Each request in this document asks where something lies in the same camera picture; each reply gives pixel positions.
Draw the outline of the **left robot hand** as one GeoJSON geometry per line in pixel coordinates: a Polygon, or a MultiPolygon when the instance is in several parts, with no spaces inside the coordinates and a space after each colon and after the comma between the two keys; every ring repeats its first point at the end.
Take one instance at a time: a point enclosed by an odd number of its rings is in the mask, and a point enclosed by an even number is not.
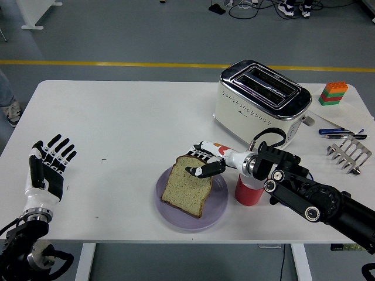
{"type": "Polygon", "coordinates": [[[57,134],[50,141],[37,141],[29,154],[29,174],[26,181],[26,209],[51,208],[63,196],[63,173],[76,156],[69,138],[57,134]]]}

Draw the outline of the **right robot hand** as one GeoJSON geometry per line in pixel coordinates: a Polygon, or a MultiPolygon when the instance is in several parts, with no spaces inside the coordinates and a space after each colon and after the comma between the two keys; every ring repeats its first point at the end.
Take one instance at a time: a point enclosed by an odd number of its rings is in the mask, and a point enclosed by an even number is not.
{"type": "Polygon", "coordinates": [[[250,177],[250,163],[254,159],[253,152],[238,152],[232,148],[210,141],[202,141],[193,145],[188,155],[199,156],[207,161],[213,157],[218,161],[206,163],[201,167],[187,166],[185,170],[197,178],[203,179],[221,174],[226,167],[237,169],[242,175],[250,177]]]}

